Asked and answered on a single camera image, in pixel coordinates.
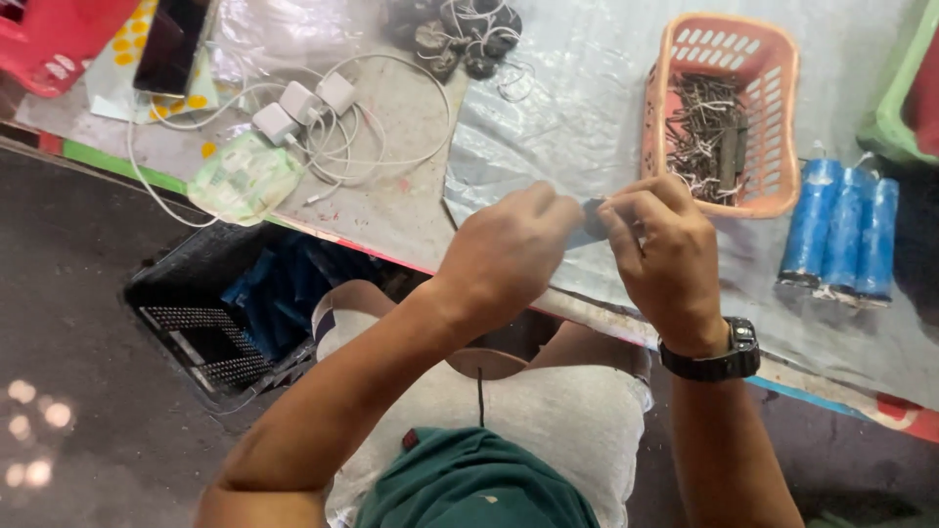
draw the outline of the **black wristwatch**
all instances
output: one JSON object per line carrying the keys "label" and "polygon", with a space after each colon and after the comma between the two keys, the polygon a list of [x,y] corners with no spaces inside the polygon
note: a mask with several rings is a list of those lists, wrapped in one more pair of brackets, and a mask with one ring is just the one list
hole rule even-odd
{"label": "black wristwatch", "polygon": [[694,359],[678,355],[658,340],[662,366],[679,378],[692,381],[724,381],[749,378],[760,370],[760,344],[753,323],[744,318],[724,318],[731,326],[727,354],[715,358]]}

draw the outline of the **smartphone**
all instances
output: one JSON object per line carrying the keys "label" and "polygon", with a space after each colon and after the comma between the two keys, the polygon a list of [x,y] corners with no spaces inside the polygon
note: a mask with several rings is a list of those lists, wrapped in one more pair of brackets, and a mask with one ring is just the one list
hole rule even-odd
{"label": "smartphone", "polygon": [[186,97],[195,58],[211,31],[219,0],[160,0],[133,87],[152,95]]}

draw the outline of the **white power adapter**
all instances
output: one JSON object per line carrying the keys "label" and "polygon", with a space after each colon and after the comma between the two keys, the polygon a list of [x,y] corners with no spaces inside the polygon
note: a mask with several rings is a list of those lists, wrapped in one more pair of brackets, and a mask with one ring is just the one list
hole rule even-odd
{"label": "white power adapter", "polygon": [[300,130],[300,123],[276,102],[272,102],[254,114],[251,121],[276,147],[282,145],[288,135],[293,136]]}
{"label": "white power adapter", "polygon": [[355,102],[355,86],[335,72],[316,85],[316,94],[337,116],[344,115]]}
{"label": "white power adapter", "polygon": [[281,96],[281,107],[303,126],[312,125],[323,110],[323,100],[297,81],[291,81]]}

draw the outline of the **blue cylinder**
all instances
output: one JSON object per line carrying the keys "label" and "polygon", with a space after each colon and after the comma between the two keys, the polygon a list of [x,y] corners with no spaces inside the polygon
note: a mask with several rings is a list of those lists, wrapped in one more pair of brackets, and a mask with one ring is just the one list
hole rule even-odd
{"label": "blue cylinder", "polygon": [[863,169],[844,169],[844,180],[835,193],[822,259],[822,284],[837,293],[854,293],[861,216],[872,182],[873,177]]}
{"label": "blue cylinder", "polygon": [[838,160],[810,160],[802,169],[802,193],[793,211],[779,282],[801,287],[821,284],[824,246],[835,194],[844,177]]}
{"label": "blue cylinder", "polygon": [[900,185],[880,179],[868,186],[861,218],[861,245],[854,289],[862,299],[889,303],[893,282],[893,244]]}

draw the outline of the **dark floor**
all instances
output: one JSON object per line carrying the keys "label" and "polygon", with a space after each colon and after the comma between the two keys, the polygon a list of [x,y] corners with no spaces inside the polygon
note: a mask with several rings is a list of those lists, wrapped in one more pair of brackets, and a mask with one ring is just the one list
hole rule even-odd
{"label": "dark floor", "polygon": [[[36,389],[27,404],[0,392],[3,422],[22,415],[31,430],[24,441],[0,431],[0,473],[7,476],[0,519],[42,527],[189,524],[199,490],[277,395],[209,416],[122,310],[118,293],[141,261],[188,228],[126,187],[3,150],[0,167],[0,387],[23,380]],[[633,526],[680,522],[670,514],[679,501],[663,380],[654,377],[658,404],[647,417],[628,503]],[[22,397],[23,385],[14,387]],[[937,500],[937,446],[763,390],[753,394],[803,504],[862,492]],[[70,409],[67,426],[46,422],[42,411],[52,403]],[[26,480],[42,481],[43,461],[52,467],[47,485],[17,482],[16,464],[32,468]]]}

